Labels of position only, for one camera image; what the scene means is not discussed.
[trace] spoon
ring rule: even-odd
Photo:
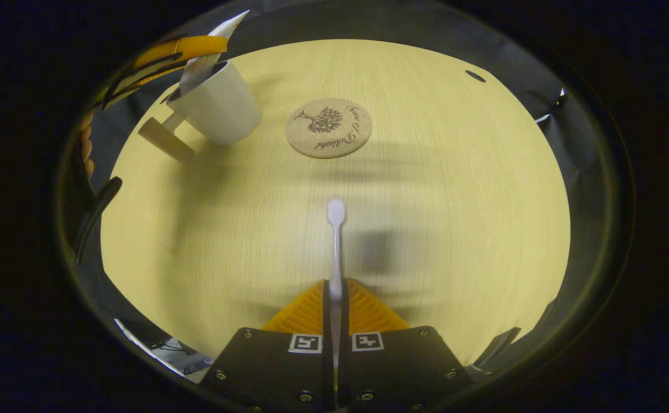
[[[327,220],[334,228],[334,271],[329,278],[329,320],[332,332],[332,353],[334,368],[339,366],[339,335],[342,330],[342,274],[339,269],[340,244],[339,227],[345,222],[345,203],[332,199],[327,205]]]

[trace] mug handle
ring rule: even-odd
[[[138,129],[138,134],[170,157],[186,162],[194,157],[194,150],[174,134],[183,121],[184,117],[176,112],[163,123],[156,118],[150,118]]]

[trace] wooden table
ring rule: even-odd
[[[101,225],[104,268],[149,319],[216,357],[332,269],[327,202],[347,206],[344,276],[411,326],[431,325],[469,364],[511,327],[530,331],[561,285],[565,188],[549,144],[491,74],[453,57],[369,40],[318,40],[233,59],[263,121],[233,146],[187,123],[180,163],[138,135]],[[474,79],[472,71],[486,82]],[[151,116],[171,110],[159,100]],[[302,104],[355,101],[373,134],[353,154],[289,146]]]

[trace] black background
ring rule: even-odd
[[[488,410],[669,411],[669,2],[462,5],[520,27],[599,91],[637,184],[636,238],[617,295],[588,334]],[[209,410],[77,305],[48,259],[46,205],[51,167],[92,87],[211,6],[0,3],[0,411]]]

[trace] white mug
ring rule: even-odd
[[[140,134],[177,159],[187,159],[191,151],[174,136],[184,120],[214,143],[231,145],[252,133],[263,118],[250,86],[231,62],[217,63],[208,79],[184,95],[177,87],[166,104],[174,113],[162,123],[163,127],[151,118]]]

